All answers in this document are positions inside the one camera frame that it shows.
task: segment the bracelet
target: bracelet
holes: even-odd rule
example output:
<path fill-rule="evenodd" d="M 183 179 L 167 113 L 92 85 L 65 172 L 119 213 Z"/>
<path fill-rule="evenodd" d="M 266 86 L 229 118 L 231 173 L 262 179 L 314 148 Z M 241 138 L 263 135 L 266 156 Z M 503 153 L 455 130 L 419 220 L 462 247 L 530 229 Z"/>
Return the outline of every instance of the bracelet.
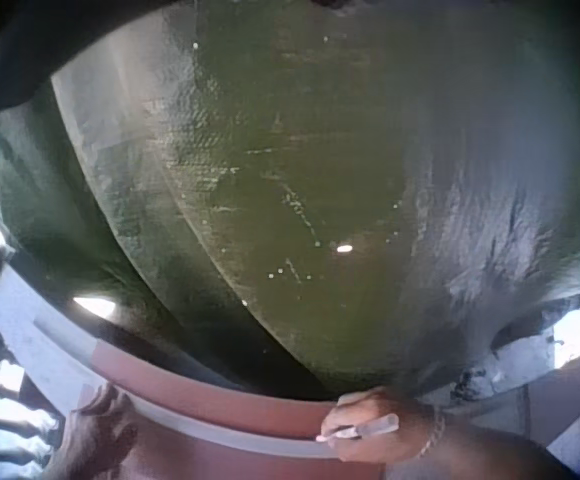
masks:
<path fill-rule="evenodd" d="M 443 438 L 446 431 L 446 417 L 439 407 L 434 407 L 434 428 L 428 442 L 423 446 L 415 458 L 419 459 L 432 450 Z"/>

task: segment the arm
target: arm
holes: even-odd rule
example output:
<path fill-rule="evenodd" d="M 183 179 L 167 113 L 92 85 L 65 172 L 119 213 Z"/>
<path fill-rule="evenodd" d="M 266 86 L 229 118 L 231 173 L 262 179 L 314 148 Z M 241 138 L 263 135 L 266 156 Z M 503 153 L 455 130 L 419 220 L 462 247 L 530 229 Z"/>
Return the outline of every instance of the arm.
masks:
<path fill-rule="evenodd" d="M 41 480 L 91 480 L 119 466 L 137 439 L 130 399 L 111 385 L 89 405 L 70 413 L 61 447 Z"/>
<path fill-rule="evenodd" d="M 343 461 L 397 464 L 415 458 L 430 439 L 434 420 L 430 409 L 396 401 L 384 390 L 346 396 L 326 417 L 322 435 L 343 427 L 396 413 L 397 432 L 361 440 L 330 440 Z M 576 478 L 539 445 L 522 437 L 464 424 L 449 418 L 443 436 L 425 455 L 453 480 L 534 480 Z"/>

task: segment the man's hand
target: man's hand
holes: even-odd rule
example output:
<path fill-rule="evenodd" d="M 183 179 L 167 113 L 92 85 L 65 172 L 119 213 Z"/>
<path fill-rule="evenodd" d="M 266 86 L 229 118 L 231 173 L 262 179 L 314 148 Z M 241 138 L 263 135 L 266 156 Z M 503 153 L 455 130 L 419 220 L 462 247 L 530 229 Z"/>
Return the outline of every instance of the man's hand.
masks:
<path fill-rule="evenodd" d="M 382 388 L 344 395 L 321 425 L 328 436 L 343 428 L 358 426 L 389 413 L 399 416 L 399 430 L 366 439 L 333 438 L 328 444 L 344 462 L 389 464 L 414 458 L 433 430 L 431 412 L 414 402 L 396 401 Z"/>
<path fill-rule="evenodd" d="M 137 439 L 133 414 L 127 395 L 100 387 L 89 405 L 68 416 L 61 448 L 42 478 L 88 480 L 117 467 Z"/>

